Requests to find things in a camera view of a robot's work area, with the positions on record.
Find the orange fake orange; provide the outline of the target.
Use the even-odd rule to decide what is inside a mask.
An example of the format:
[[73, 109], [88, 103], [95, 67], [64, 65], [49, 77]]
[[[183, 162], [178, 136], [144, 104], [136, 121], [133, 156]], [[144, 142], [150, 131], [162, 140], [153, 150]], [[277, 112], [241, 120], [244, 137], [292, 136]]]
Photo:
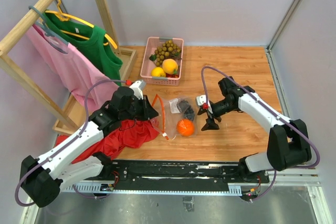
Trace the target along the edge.
[[179, 135], [184, 137], [189, 137], [194, 134], [195, 126], [194, 123], [189, 119], [181, 119], [176, 125], [176, 130]]

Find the dark blueberry cluster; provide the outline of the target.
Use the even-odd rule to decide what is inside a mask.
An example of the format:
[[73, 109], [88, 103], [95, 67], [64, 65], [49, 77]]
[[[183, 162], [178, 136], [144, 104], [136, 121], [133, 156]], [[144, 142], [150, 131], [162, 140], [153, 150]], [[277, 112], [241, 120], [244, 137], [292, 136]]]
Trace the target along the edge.
[[179, 110], [179, 112], [182, 113], [182, 118], [183, 119], [188, 119], [191, 122], [194, 122], [195, 120], [195, 112], [193, 107], [191, 106], [191, 104], [185, 100], [182, 99], [177, 103], [177, 108]]

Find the clear zip bag orange seal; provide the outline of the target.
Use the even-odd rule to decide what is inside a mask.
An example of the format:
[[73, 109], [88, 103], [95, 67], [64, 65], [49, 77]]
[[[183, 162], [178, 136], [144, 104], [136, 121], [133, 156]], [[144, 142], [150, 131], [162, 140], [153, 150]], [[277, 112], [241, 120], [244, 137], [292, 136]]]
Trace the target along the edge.
[[177, 136], [181, 136], [176, 130], [176, 125], [179, 120], [183, 119], [182, 113], [179, 112], [177, 108], [177, 103], [182, 99], [187, 100], [195, 112], [195, 120], [193, 122], [195, 126], [195, 132], [193, 135], [189, 136], [193, 137], [197, 134], [197, 115], [195, 111], [195, 104], [189, 97], [178, 97], [167, 100], [157, 94], [152, 102], [152, 107], [158, 111], [159, 116], [153, 118], [151, 120], [151, 124], [167, 140], [173, 140]]

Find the yellow fake lemon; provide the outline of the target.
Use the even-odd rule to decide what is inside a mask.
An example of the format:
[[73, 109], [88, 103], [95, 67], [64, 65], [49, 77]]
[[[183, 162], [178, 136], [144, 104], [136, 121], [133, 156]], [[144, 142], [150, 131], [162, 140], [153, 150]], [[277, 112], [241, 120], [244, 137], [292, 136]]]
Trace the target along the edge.
[[152, 77], [166, 77], [166, 73], [161, 67], [155, 67], [151, 71]]

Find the small yellow fake fruit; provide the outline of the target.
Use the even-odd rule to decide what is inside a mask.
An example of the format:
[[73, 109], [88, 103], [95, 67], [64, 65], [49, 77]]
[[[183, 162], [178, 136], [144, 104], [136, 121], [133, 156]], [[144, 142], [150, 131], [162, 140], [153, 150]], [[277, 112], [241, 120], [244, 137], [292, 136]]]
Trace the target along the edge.
[[173, 59], [165, 59], [162, 63], [162, 69], [167, 74], [177, 74], [179, 66]]

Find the brown longan fruit bunch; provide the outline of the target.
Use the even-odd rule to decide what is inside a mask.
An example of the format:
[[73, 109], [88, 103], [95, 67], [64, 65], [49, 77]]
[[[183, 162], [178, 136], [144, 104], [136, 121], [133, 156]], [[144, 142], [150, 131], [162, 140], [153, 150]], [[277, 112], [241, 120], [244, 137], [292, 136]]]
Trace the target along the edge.
[[167, 40], [155, 47], [152, 54], [157, 55], [157, 59], [153, 62], [157, 67], [162, 66], [165, 59], [173, 59], [175, 61], [182, 59], [182, 47], [173, 40]]

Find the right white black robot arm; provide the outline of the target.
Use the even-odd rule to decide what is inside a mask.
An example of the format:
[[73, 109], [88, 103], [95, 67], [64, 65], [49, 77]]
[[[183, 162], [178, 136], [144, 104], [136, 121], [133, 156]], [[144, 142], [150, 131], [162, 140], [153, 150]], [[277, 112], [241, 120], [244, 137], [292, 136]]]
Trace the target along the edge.
[[243, 157], [238, 162], [238, 177], [250, 182], [258, 172], [283, 171], [311, 160], [307, 126], [304, 121], [292, 120], [266, 104], [249, 86], [239, 86], [231, 77], [223, 78], [218, 86], [223, 100], [211, 102], [207, 95], [196, 98], [198, 114], [207, 114], [202, 131], [219, 130], [221, 117], [232, 111], [245, 112], [269, 134], [267, 150]]

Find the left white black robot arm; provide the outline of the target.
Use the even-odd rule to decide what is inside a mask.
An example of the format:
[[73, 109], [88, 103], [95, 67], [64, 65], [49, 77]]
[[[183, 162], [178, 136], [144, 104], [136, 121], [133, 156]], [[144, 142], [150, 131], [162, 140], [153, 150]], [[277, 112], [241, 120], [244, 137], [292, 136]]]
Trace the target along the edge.
[[123, 121], [148, 122], [158, 114], [140, 88], [118, 87], [112, 98], [92, 112], [73, 135], [38, 158], [29, 155], [23, 159], [15, 189], [16, 202], [26, 206], [18, 196], [19, 190], [23, 189], [33, 204], [43, 208], [52, 203], [63, 189], [77, 182], [90, 177], [108, 179], [112, 175], [112, 166], [104, 154], [96, 153], [77, 164], [72, 161], [118, 130]]

